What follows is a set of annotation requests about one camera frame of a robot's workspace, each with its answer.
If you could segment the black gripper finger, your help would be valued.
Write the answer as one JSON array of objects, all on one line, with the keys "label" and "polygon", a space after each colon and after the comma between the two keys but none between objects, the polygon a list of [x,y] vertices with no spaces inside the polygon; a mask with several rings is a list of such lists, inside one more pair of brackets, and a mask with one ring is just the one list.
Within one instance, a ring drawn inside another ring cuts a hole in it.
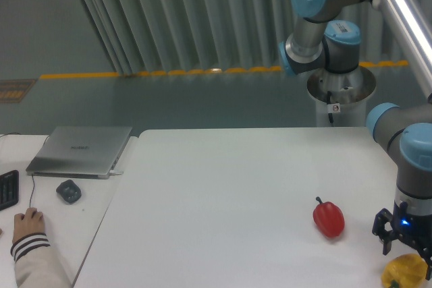
[{"label": "black gripper finger", "polygon": [[396,240],[396,234],[392,225],[393,215],[386,209],[381,209],[376,215],[372,227],[372,234],[377,236],[383,245],[382,253],[388,255],[392,249],[392,241]]},{"label": "black gripper finger", "polygon": [[430,280],[431,279],[431,246],[423,246],[419,245],[417,248],[417,252],[419,256],[426,262],[427,264],[427,270],[425,279]]}]

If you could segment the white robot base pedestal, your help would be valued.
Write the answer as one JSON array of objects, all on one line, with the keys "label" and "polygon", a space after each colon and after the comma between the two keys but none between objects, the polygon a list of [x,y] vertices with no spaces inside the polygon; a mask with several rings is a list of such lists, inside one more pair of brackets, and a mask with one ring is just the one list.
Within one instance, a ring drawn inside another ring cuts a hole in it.
[{"label": "white robot base pedestal", "polygon": [[365,124],[367,101],[376,89],[373,73],[357,67],[346,74],[314,71],[307,90],[315,102],[316,126],[358,127]]}]

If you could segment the person's right hand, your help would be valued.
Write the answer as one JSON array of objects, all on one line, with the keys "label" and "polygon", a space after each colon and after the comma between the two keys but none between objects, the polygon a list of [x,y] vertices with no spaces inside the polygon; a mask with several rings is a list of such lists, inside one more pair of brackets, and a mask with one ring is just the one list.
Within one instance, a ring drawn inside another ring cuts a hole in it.
[{"label": "person's right hand", "polygon": [[29,235],[45,232],[45,222],[38,222],[34,216],[37,211],[35,207],[30,207],[25,213],[18,213],[14,216],[12,244]]}]

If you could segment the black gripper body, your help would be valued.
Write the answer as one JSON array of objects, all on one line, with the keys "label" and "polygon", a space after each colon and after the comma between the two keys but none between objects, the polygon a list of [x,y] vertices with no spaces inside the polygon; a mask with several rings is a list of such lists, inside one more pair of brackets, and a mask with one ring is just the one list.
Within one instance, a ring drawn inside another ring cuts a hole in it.
[{"label": "black gripper body", "polygon": [[409,214],[406,202],[402,206],[394,203],[391,226],[404,244],[415,250],[431,251],[431,215]]}]

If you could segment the white striped sleeve forearm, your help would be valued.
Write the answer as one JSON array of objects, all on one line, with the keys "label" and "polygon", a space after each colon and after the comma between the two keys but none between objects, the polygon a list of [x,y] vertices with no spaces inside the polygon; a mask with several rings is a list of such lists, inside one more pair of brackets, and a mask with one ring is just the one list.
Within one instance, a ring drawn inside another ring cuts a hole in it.
[{"label": "white striped sleeve forearm", "polygon": [[11,256],[17,287],[72,287],[55,248],[45,233],[32,233],[13,243]]}]

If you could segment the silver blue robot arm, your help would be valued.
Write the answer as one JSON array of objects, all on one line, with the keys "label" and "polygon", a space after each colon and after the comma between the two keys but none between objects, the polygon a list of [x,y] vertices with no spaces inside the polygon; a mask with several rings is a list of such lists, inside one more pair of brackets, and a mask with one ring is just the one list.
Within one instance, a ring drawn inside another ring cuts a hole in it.
[{"label": "silver blue robot arm", "polygon": [[[431,96],[431,26],[417,0],[291,0],[298,20],[279,45],[290,75],[314,69],[343,75],[358,69],[357,27],[337,20],[348,5],[369,2],[380,11],[400,44],[426,97]],[[413,109],[383,103],[368,114],[366,125],[398,168],[392,211],[380,211],[373,234],[387,254],[395,240],[431,263],[431,105]]]}]

